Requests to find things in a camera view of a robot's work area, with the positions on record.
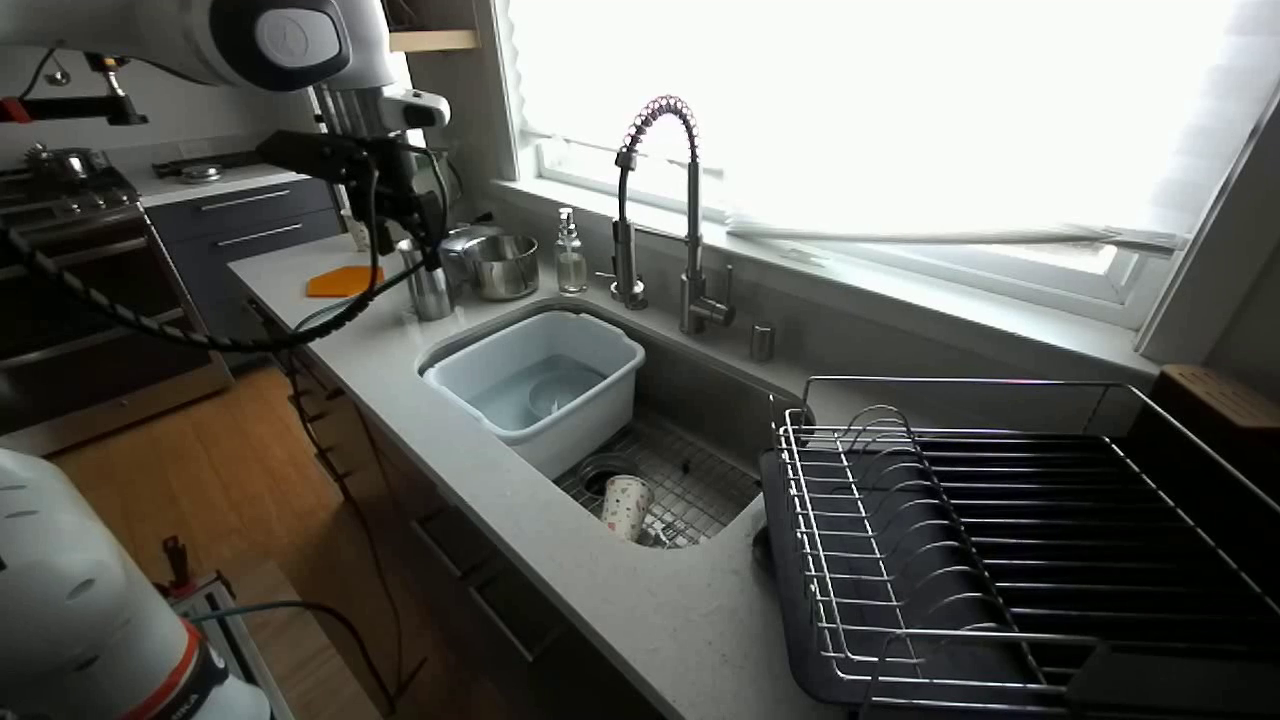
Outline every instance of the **wire dish rack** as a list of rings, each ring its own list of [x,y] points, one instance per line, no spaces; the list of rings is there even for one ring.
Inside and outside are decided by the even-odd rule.
[[[1254,489],[1147,397],[814,378],[802,402],[821,397],[840,422],[789,414],[764,465],[793,673],[811,696],[1277,717],[1280,605],[1155,475]]]

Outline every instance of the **countertop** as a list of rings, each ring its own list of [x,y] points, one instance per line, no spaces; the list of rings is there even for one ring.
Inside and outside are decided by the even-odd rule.
[[[220,180],[200,180],[200,186],[180,178],[155,178],[153,164],[119,164],[119,178],[136,187],[136,210],[164,210],[164,205],[303,180],[299,171],[284,171],[271,164],[225,169]]]
[[[296,326],[318,310],[299,294],[303,282],[353,261],[360,261],[354,243],[332,238],[230,267],[284,326]],[[793,682],[774,591],[753,560],[753,535],[764,528],[761,497],[697,550],[624,544],[418,379],[418,363],[457,347],[458,338],[499,330],[556,296],[545,272],[532,302],[458,304],[418,326],[406,296],[388,294],[310,351],[657,707],[690,720],[840,717]],[[596,290],[575,302],[598,316],[624,314]],[[624,314],[624,320],[679,338],[670,316]],[[798,387],[794,367],[746,363],[738,347],[725,358],[761,379]]]

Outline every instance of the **oven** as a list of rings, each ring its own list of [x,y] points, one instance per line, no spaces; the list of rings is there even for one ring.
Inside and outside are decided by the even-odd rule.
[[[31,169],[0,171],[0,227],[88,290],[166,326],[192,326],[148,220],[119,171],[70,187]],[[0,446],[61,451],[229,387],[211,351],[177,347],[108,320],[28,272],[0,243]]]

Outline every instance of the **sponge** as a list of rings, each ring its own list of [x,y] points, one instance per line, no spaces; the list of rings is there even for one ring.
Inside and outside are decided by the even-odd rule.
[[[640,475],[607,475],[598,519],[621,535],[634,540],[646,512],[646,486]]]
[[[306,296],[360,296],[368,290],[368,265],[343,265],[332,272],[318,272],[303,285]]]

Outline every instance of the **window blind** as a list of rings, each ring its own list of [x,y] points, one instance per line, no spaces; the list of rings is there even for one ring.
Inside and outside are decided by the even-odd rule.
[[[1280,82],[1280,0],[499,9],[522,142],[617,148],[675,94],[744,238],[1179,243]]]

